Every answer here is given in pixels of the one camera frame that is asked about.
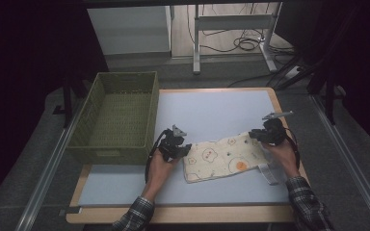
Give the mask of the cream printed cloth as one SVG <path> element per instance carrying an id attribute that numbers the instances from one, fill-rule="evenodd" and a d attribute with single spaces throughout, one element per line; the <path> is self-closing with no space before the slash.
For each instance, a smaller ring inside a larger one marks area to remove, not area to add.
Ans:
<path id="1" fill-rule="evenodd" d="M 247 132 L 217 141 L 194 143 L 183 158 L 187 183 L 198 183 L 258 169 L 269 185 L 283 179 L 279 166 L 260 141 Z"/>

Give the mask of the white power strip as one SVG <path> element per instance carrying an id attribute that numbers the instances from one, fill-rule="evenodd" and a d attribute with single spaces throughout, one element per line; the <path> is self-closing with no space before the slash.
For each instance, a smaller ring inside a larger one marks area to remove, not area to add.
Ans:
<path id="1" fill-rule="evenodd" d="M 296 75 L 298 75 L 302 71 L 303 71 L 303 68 L 301 66 L 296 65 L 285 74 L 285 78 L 286 79 L 291 79 L 291 78 L 295 77 Z"/>

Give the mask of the metal floor rail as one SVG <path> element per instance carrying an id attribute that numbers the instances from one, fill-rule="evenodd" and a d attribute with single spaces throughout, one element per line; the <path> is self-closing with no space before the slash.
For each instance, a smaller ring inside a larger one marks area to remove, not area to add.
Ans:
<path id="1" fill-rule="evenodd" d="M 370 184 L 367 181 L 365 175 L 361 171 L 359 165 L 357 164 L 356 159 L 354 158 L 352 152 L 350 151 L 346 142 L 344 142 L 341 134 L 335 125 L 333 125 L 325 113 L 325 107 L 322 104 L 321 100 L 314 95 L 309 96 L 313 105 L 316 108 L 316 111 L 324 124 L 336 150 L 338 151 L 341 159 L 344 162 L 344 165 L 349 170 L 350 175 L 352 176 L 361 196 L 363 197 L 368 209 L 370 210 Z"/>
<path id="2" fill-rule="evenodd" d="M 25 205 L 14 231 L 82 231 L 82 224 L 66 221 L 80 167 L 64 155 L 68 130 L 65 116 L 53 112 L 62 100 L 46 99 L 45 108 L 20 159 L 27 179 Z"/>

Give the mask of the person's right hand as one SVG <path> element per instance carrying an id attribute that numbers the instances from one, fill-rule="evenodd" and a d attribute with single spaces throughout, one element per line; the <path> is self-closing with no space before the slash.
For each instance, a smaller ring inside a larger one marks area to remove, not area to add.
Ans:
<path id="1" fill-rule="evenodd" d="M 273 157 L 281 164 L 288 178 L 300 176 L 299 169 L 296 166 L 295 153 L 288 141 L 283 141 L 279 145 L 262 143 L 262 146 L 269 150 Z"/>

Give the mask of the light blue table mat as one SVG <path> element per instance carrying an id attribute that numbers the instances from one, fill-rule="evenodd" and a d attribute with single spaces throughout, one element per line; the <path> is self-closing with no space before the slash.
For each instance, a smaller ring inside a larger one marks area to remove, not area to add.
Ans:
<path id="1" fill-rule="evenodd" d="M 162 92 L 155 136 L 176 125 L 185 142 L 216 141 L 262 126 L 262 117 L 275 110 L 265 90 Z M 145 185 L 142 166 L 94 165 L 78 204 L 88 207 L 131 205 Z M 178 164 L 158 193 L 159 206 L 286 204 L 287 190 L 271 186 L 257 168 L 233 176 L 187 183 Z"/>

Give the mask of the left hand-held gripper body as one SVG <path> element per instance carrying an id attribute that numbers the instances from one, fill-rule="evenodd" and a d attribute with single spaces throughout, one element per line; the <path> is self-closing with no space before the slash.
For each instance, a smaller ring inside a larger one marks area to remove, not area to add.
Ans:
<path id="1" fill-rule="evenodd" d="M 165 137 L 161 140 L 158 149 L 163 154 L 163 159 L 168 161 L 169 159 L 174 159 L 177 153 L 186 153 L 182 150 L 182 143 L 184 142 L 184 137 L 186 133 L 181 129 L 172 126 L 172 129 L 167 129 L 165 132 Z"/>

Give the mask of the grey metal desk frame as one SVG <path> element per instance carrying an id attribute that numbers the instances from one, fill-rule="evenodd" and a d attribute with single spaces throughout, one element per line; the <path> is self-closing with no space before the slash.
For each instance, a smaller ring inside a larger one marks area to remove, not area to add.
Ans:
<path id="1" fill-rule="evenodd" d="M 278 15 L 281 6 L 282 3 L 277 2 L 273 12 L 265 14 L 200 16 L 198 13 L 198 5 L 195 5 L 193 72 L 195 74 L 200 74 L 200 46 L 198 41 L 200 31 L 247 29 L 266 30 L 264 38 L 259 41 L 259 48 L 269 68 L 269 71 L 276 72 L 277 68 L 272 56 L 270 55 L 269 47 L 278 21 Z"/>

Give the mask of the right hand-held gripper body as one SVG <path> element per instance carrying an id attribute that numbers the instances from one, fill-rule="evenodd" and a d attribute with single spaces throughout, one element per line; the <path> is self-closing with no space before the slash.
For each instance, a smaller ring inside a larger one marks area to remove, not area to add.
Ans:
<path id="1" fill-rule="evenodd" d="M 263 142 L 273 143 L 275 145 L 280 145 L 283 141 L 287 139 L 286 129 L 283 127 L 281 118 L 284 116 L 290 116 L 293 112 L 281 112 L 281 113 L 269 113 L 263 117 L 265 128 L 265 137 Z"/>

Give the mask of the green woven basket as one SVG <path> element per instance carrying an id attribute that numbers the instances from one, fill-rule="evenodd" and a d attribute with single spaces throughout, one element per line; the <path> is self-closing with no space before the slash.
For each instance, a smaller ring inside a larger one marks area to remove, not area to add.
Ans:
<path id="1" fill-rule="evenodd" d="M 157 73 L 100 72 L 66 150 L 84 165 L 144 165 L 154 144 Z"/>

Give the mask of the black metal stand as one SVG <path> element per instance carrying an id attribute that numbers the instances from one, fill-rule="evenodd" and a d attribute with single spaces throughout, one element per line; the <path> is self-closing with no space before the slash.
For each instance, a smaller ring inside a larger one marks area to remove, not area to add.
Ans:
<path id="1" fill-rule="evenodd" d="M 83 83 L 83 80 L 79 75 L 67 75 L 63 81 L 63 99 L 64 105 L 57 105 L 53 111 L 54 115 L 64 115 L 65 123 L 64 127 L 67 128 L 71 122 L 73 112 L 72 112 L 72 102 L 71 94 L 74 93 L 79 99 L 84 98 L 88 91 Z"/>
<path id="2" fill-rule="evenodd" d="M 293 84 L 298 83 L 303 78 L 309 76 L 310 74 L 313 74 L 313 77 L 308 83 L 306 90 L 309 94 L 318 94 L 322 87 L 326 87 L 324 96 L 324 112 L 328 121 L 332 125 L 334 125 L 335 121 L 333 117 L 333 101 L 336 99 L 336 96 L 334 93 L 334 76 L 327 73 L 327 67 L 329 64 L 330 58 L 322 58 L 316 64 L 309 66 L 296 76 L 276 86 L 275 90 L 285 90 Z"/>

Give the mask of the person's left hand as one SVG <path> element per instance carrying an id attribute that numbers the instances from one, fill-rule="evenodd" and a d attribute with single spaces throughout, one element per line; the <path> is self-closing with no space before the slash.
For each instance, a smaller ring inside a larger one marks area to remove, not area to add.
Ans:
<path id="1" fill-rule="evenodd" d="M 149 165 L 147 181 L 141 197 L 154 202 L 157 194 L 161 191 L 172 171 L 176 167 L 178 159 L 166 162 L 163 154 L 156 149 Z"/>

